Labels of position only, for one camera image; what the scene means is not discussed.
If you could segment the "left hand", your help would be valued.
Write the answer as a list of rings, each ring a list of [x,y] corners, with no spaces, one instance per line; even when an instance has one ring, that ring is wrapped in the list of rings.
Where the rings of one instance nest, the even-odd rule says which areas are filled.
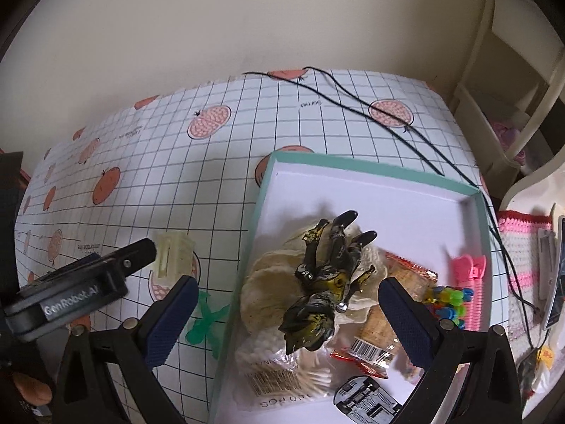
[[[53,399],[51,388],[23,373],[12,373],[12,379],[23,399],[32,406],[48,405]]]

